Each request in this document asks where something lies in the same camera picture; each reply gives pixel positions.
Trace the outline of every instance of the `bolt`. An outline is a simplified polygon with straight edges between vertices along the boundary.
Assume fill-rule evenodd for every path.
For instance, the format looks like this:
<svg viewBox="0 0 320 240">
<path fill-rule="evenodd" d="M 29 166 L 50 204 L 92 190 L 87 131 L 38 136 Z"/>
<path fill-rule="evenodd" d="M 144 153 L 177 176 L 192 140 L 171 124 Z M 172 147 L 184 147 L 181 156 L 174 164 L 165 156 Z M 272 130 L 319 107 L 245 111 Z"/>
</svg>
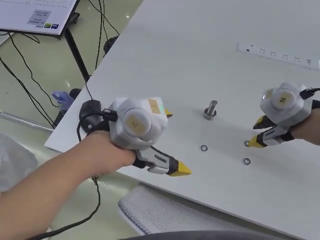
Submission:
<svg viewBox="0 0 320 240">
<path fill-rule="evenodd" d="M 213 100 L 210 102 L 209 107 L 207 107 L 204 112 L 203 116 L 207 120 L 213 119 L 217 115 L 216 107 L 217 107 L 218 101 Z"/>
</svg>

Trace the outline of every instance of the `white power strip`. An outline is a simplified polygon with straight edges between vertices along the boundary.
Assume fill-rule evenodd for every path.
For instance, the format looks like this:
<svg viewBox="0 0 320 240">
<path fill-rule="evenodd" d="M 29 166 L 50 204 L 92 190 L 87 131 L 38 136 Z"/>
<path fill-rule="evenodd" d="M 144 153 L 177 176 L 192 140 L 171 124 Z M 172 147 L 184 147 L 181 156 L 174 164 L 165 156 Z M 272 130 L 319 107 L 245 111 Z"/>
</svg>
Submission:
<svg viewBox="0 0 320 240">
<path fill-rule="evenodd" d="M 259 47 L 254 44 L 248 44 L 248 43 L 242 43 L 242 42 L 238 43 L 237 50 L 239 52 L 256 55 L 262 58 L 273 59 L 273 60 L 277 60 L 287 64 L 299 66 L 302 68 L 320 71 L 319 59 L 300 57 L 297 55 L 293 55 L 285 52 L 278 52 L 275 50 Z"/>
</svg>

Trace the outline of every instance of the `white bag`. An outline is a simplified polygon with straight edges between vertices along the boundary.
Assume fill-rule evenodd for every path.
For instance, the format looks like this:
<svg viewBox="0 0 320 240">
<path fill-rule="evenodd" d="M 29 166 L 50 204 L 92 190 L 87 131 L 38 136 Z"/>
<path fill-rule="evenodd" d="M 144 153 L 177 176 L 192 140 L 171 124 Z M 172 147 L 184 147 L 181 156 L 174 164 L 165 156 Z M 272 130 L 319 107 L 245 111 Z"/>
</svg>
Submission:
<svg viewBox="0 0 320 240">
<path fill-rule="evenodd" d="M 35 155 L 0 133 L 0 193 L 19 183 L 38 166 Z"/>
</svg>

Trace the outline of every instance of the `white table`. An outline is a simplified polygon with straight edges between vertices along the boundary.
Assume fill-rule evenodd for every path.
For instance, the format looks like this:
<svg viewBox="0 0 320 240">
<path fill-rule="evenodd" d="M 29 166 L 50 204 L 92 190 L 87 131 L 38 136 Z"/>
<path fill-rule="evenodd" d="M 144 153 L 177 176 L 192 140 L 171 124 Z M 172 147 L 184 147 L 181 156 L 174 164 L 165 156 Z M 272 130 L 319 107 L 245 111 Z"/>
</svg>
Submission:
<svg viewBox="0 0 320 240">
<path fill-rule="evenodd" d="M 162 97 L 173 117 L 156 147 L 193 173 L 119 172 L 290 236 L 320 239 L 320 147 L 301 140 L 244 146 L 257 133 L 265 89 L 284 81 L 320 87 L 320 72 L 237 52 L 244 42 L 320 59 L 319 9 L 317 0 L 145 0 L 88 87 L 104 108 L 116 97 Z M 48 148 L 65 152 L 78 143 L 79 109 L 88 99 L 84 88 Z M 219 102 L 217 117 L 207 121 L 211 100 Z"/>
</svg>

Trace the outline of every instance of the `laptop sticker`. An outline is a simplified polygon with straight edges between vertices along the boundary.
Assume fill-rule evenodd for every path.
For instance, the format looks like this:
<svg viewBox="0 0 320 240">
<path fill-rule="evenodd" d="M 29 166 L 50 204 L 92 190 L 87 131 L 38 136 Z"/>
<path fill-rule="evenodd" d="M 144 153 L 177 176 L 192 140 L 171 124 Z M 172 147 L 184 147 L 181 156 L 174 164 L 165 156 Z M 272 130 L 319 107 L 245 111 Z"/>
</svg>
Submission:
<svg viewBox="0 0 320 240">
<path fill-rule="evenodd" d="M 51 26 L 52 29 L 58 29 L 58 27 L 59 27 L 59 24 L 52 24 Z"/>
<path fill-rule="evenodd" d="M 52 26 L 51 23 L 46 23 L 46 24 L 44 25 L 44 28 L 49 29 L 49 28 L 51 28 L 51 26 Z"/>
<path fill-rule="evenodd" d="M 42 26 L 46 23 L 49 16 L 51 14 L 51 11 L 47 10 L 35 10 L 33 14 L 31 15 L 28 24 Z"/>
</svg>

